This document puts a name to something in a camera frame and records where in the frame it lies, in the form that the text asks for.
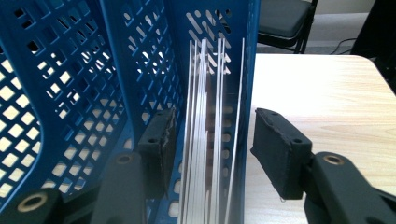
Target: blue plastic crate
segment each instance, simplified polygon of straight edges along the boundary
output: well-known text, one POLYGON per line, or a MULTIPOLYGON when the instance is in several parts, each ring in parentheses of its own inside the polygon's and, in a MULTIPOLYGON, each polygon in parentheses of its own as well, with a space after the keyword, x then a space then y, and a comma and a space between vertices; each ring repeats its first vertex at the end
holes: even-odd
MULTIPOLYGON (((243 220, 259 3, 104 0, 102 14, 96 0, 0 1, 0 206, 29 189, 56 188, 67 196, 97 182, 108 158, 134 148, 157 110, 175 107, 182 130, 193 39, 212 46, 218 37, 228 41, 224 152, 231 155, 244 37, 233 198, 235 220, 243 220)), ((177 220, 169 209, 178 200, 182 133, 169 197, 148 202, 149 222, 177 220)))

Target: black chair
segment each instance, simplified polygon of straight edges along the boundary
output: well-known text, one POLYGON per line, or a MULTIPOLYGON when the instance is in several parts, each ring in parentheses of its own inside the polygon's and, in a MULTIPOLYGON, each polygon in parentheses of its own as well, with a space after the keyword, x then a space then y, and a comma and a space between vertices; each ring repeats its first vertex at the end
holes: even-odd
POLYGON ((305 53, 318 0, 262 0, 258 42, 305 53))

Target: screw hole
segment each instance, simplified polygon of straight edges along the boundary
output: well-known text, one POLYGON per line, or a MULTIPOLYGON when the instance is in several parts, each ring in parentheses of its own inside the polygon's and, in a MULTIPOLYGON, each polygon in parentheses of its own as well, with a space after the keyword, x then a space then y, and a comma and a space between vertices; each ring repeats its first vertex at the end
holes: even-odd
POLYGON ((22 213, 34 211, 46 203, 48 196, 45 192, 39 192, 32 194, 29 197, 23 199, 23 201, 18 204, 18 211, 22 213))
POLYGON ((344 161, 337 156, 328 155, 328 156, 323 157, 323 159, 326 162, 333 164, 333 165, 343 165, 344 164, 344 161))
POLYGON ((119 158, 117 159, 117 163, 123 165, 123 164, 126 164, 126 163, 132 161, 132 159, 133 159, 133 157, 130 155, 122 155, 122 156, 119 156, 119 158))

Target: light wood tabletop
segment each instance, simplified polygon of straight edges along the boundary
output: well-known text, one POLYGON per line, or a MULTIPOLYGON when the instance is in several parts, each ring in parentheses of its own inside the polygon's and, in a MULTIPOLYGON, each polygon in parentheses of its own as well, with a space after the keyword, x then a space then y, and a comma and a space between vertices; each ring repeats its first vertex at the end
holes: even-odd
MULTIPOLYGON (((396 195, 396 98, 375 66, 358 56, 258 54, 255 109, 274 110, 313 142, 313 152, 349 158, 376 188, 396 195)), ((281 202, 247 153, 245 223, 307 223, 304 200, 281 202)))

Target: white wall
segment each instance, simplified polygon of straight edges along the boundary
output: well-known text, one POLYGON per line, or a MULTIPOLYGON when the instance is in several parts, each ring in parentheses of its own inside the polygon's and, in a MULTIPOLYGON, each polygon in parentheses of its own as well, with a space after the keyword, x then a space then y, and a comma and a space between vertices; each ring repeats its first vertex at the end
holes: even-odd
POLYGON ((375 0, 318 0, 317 14, 369 12, 375 0))

